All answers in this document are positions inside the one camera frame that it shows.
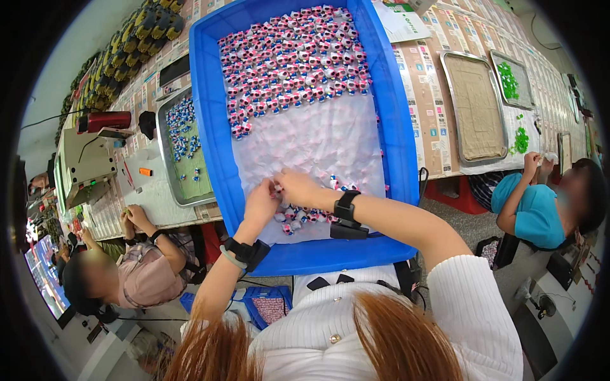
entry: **green plastic piece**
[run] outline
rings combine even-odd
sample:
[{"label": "green plastic piece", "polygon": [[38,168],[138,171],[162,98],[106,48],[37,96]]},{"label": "green plastic piece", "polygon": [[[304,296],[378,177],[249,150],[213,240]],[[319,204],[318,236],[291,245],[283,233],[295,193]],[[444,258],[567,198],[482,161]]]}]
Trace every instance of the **green plastic piece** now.
[{"label": "green plastic piece", "polygon": [[515,80],[515,76],[512,75],[511,66],[506,62],[502,62],[497,67],[502,81],[502,91],[506,99],[519,99],[519,94],[517,94],[519,84]]},{"label": "green plastic piece", "polygon": [[508,149],[508,153],[513,156],[517,152],[520,154],[524,154],[528,150],[529,145],[529,136],[525,133],[525,129],[523,127],[519,127],[517,132],[515,133],[515,144]]}]

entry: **stool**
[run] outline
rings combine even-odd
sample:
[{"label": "stool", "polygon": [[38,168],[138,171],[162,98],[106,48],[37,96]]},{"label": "stool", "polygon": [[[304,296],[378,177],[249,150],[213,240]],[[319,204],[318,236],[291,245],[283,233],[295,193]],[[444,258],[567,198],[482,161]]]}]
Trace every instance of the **stool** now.
[{"label": "stool", "polygon": [[439,192],[436,188],[436,180],[430,181],[424,192],[426,198],[442,202],[469,215],[480,215],[487,212],[487,209],[480,206],[472,195],[466,176],[459,176],[458,195],[459,197],[454,199]]}]

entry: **red device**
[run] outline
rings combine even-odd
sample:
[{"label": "red device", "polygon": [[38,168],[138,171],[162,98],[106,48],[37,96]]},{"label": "red device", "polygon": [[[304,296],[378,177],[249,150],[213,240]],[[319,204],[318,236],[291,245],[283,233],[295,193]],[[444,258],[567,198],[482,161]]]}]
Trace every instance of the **red device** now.
[{"label": "red device", "polygon": [[103,111],[90,112],[78,118],[77,131],[97,133],[103,127],[113,129],[127,129],[131,125],[131,112],[129,111]]}]

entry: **monitor screen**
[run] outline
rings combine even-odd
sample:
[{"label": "monitor screen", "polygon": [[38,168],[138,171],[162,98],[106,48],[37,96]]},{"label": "monitor screen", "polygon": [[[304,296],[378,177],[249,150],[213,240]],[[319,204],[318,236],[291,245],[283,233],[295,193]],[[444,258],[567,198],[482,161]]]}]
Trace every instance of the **monitor screen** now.
[{"label": "monitor screen", "polygon": [[25,256],[42,298],[55,319],[59,319],[70,306],[70,302],[63,293],[63,287],[59,285],[57,268],[55,266],[49,268],[53,265],[51,261],[53,249],[57,250],[57,245],[51,242],[50,235],[46,235],[29,249]]}]

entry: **woman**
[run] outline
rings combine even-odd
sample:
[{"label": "woman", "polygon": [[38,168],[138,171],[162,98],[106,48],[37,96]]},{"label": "woman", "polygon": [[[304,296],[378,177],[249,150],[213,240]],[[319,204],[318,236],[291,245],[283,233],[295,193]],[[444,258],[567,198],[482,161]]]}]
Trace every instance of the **woman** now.
[{"label": "woman", "polygon": [[[303,207],[333,210],[343,194],[283,169],[248,196],[235,241],[252,245],[274,215],[274,183],[283,187],[284,202]],[[472,255],[445,221],[422,209],[364,195],[352,203],[356,221],[422,253],[436,323],[378,284],[399,286],[393,266],[379,266],[295,277],[294,308],[251,341],[240,319],[221,319],[242,275],[222,255],[197,292],[191,324],[164,379],[521,379],[519,336],[487,260]],[[339,274],[354,282],[336,284]],[[331,285],[311,290],[309,281],[317,277]]]},{"label": "woman", "polygon": [[[121,213],[127,251],[119,262],[114,263],[91,239],[86,240],[89,250],[74,254],[63,270],[63,289],[70,304],[78,313],[95,315],[104,323],[118,316],[112,304],[147,308],[177,298],[193,276],[185,265],[198,265],[189,235],[159,232],[139,205],[127,210]],[[152,242],[135,242],[134,227]]]},{"label": "woman", "polygon": [[500,229],[555,249],[566,237],[597,229],[606,216],[608,192],[601,168],[582,158],[564,174],[555,193],[546,185],[553,162],[544,159],[536,176],[539,160],[540,154],[530,152],[523,174],[486,173],[469,176],[468,182],[479,204],[498,214]]}]

